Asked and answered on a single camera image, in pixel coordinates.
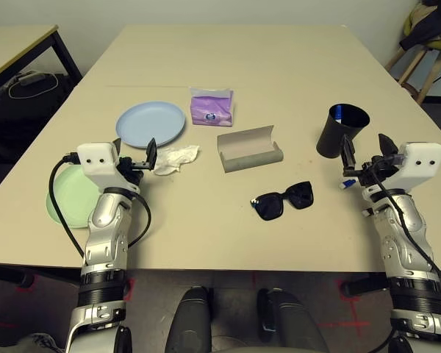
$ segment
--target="plate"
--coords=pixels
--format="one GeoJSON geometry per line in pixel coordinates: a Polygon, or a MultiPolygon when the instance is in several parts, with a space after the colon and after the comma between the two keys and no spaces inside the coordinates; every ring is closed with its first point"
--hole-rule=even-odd
{"type": "Polygon", "coordinates": [[[152,138],[157,146],[172,141],[183,130],[184,113],[167,101],[147,101],[128,109],[116,123],[124,143],[145,149],[152,138]]]}
{"type": "MultiPolygon", "coordinates": [[[[88,216],[95,208],[99,194],[98,187],[83,174],[80,165],[68,166],[54,180],[54,195],[70,228],[88,226],[88,216]]],[[[51,218],[60,223],[49,193],[46,197],[46,207],[51,218]]]]}

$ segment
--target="beige table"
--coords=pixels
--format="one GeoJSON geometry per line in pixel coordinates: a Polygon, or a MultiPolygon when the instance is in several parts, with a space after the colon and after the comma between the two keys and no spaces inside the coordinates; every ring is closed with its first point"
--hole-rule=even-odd
{"type": "Polygon", "coordinates": [[[49,48],[53,48],[72,83],[80,82],[82,75],[57,28],[56,25],[0,26],[0,87],[49,48]]]}
{"type": "MultiPolygon", "coordinates": [[[[355,139],[359,163],[379,153],[379,132],[396,143],[441,143],[432,120],[346,28],[129,26],[1,184],[0,263],[81,265],[46,213],[50,170],[80,143],[112,140],[124,110],[154,99],[187,114],[185,130],[170,146],[198,144],[201,153],[179,174],[146,174],[142,190],[154,217],[147,238],[130,250],[131,268],[382,271],[378,235],[360,213],[366,207],[361,190],[340,190],[340,160],[315,151],[328,108],[348,102],[369,113],[370,125],[355,139]],[[190,85],[234,88],[234,127],[193,126],[190,85]],[[268,124],[275,125],[284,161],[225,174],[216,136],[268,124]],[[304,180],[314,188],[310,208],[286,203],[281,218],[265,222],[249,204],[304,180]]],[[[128,146],[122,154],[144,157],[128,146]]],[[[441,267],[441,168],[412,195],[441,267]]],[[[135,211],[131,236],[146,221],[135,211]]],[[[75,234],[83,245],[86,231],[75,234]]]]}

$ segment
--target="sunglasses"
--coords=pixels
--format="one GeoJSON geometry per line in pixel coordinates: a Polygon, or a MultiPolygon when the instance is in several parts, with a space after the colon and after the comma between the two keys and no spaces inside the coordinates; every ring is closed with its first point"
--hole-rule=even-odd
{"type": "Polygon", "coordinates": [[[262,219],[270,221],[282,215],[284,199],[288,199],[298,210],[306,208],[314,203],[312,185],[310,182],[299,182],[289,186],[284,193],[266,193],[250,203],[262,219]]]}

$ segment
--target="tissue box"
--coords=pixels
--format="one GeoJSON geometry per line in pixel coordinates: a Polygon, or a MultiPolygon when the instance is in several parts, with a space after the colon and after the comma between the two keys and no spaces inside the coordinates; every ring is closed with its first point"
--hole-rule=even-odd
{"type": "Polygon", "coordinates": [[[233,90],[190,90],[193,124],[232,126],[233,90]]]}

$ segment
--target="crumpled tissue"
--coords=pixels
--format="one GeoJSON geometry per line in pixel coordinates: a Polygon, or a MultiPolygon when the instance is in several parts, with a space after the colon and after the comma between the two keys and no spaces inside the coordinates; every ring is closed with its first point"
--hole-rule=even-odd
{"type": "Polygon", "coordinates": [[[168,148],[157,151],[154,174],[169,175],[179,171],[179,166],[191,163],[198,155],[199,146],[187,146],[182,148],[168,148]]]}

